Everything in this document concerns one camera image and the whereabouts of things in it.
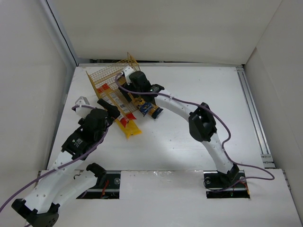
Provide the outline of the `red white spaghetti bag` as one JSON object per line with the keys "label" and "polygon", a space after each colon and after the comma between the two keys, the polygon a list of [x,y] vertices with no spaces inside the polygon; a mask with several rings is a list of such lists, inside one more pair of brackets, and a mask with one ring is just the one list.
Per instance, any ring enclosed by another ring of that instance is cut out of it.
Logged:
{"label": "red white spaghetti bag", "polygon": [[101,95],[101,98],[111,105],[115,105],[120,111],[120,116],[117,119],[125,118],[128,120],[135,120],[135,116],[132,114],[130,109],[125,105],[122,99],[117,95],[117,93],[109,87],[107,83],[103,84],[100,88],[97,89],[98,93]]}

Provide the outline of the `blue patterned spaghetti bag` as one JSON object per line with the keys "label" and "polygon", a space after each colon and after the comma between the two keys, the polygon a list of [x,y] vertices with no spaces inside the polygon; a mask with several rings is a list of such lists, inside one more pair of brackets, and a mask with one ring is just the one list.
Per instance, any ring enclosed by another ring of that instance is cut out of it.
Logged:
{"label": "blue patterned spaghetti bag", "polygon": [[[135,91],[134,86],[132,84],[128,85],[126,82],[126,79],[124,77],[120,77],[118,79],[118,83],[120,86],[122,86],[123,88],[125,88],[127,90]],[[138,108],[138,110],[143,114],[143,116],[148,114],[150,112],[150,110],[152,109],[152,104],[149,102],[146,102],[141,96],[126,92],[121,88],[118,88],[118,89],[120,90],[122,95],[125,97],[127,102],[132,103],[134,106],[136,106]]]}

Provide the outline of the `yellow spaghetti bag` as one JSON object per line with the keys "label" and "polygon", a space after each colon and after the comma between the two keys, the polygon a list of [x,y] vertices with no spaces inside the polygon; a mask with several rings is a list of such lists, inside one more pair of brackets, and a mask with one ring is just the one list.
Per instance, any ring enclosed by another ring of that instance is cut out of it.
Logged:
{"label": "yellow spaghetti bag", "polygon": [[126,138],[130,138],[131,136],[139,135],[142,131],[138,128],[133,120],[126,120],[125,118],[116,119],[115,122],[124,133]]}

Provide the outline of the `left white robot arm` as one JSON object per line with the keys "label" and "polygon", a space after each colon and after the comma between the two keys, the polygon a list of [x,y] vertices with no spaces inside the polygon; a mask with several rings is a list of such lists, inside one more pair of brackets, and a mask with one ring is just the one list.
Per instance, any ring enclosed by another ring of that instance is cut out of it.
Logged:
{"label": "left white robot arm", "polygon": [[120,116],[115,105],[103,99],[97,103],[101,108],[90,105],[75,105],[72,108],[82,114],[79,127],[63,143],[51,169],[33,181],[33,191],[12,203],[12,209],[30,226],[52,227],[65,203],[105,182],[106,170],[97,163],[91,163],[79,176],[67,183],[74,170],[104,141],[109,127]]}

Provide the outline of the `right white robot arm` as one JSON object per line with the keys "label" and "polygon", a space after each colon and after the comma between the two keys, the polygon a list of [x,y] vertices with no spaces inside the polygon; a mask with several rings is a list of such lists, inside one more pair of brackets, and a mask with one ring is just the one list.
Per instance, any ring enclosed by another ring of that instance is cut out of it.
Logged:
{"label": "right white robot arm", "polygon": [[[223,151],[217,134],[216,121],[214,116],[207,111],[209,109],[208,104],[202,103],[202,107],[193,107],[178,102],[164,87],[158,84],[152,85],[142,71],[125,72],[125,79],[125,89],[144,93],[142,98],[145,101],[152,101],[157,106],[168,109],[184,118],[189,124],[190,135],[204,145],[213,159],[218,172],[217,176],[221,181],[220,186],[223,188],[233,184],[239,168],[228,159]],[[162,92],[165,96],[145,94],[159,92]]]}

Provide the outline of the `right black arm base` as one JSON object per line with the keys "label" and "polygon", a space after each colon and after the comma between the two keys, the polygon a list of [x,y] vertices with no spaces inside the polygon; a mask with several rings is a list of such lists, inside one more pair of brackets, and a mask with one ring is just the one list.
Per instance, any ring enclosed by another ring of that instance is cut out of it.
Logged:
{"label": "right black arm base", "polygon": [[206,189],[207,199],[249,199],[250,192],[246,181],[233,185],[237,180],[245,178],[244,171],[236,175],[232,183],[224,183],[217,171],[204,172],[204,187]]}

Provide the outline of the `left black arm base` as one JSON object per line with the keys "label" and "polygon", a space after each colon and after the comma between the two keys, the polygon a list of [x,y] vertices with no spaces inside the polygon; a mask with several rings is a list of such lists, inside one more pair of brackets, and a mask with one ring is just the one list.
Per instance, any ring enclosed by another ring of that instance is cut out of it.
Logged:
{"label": "left black arm base", "polygon": [[77,199],[119,199],[121,171],[108,171],[104,180],[98,179],[96,185],[83,192]]}

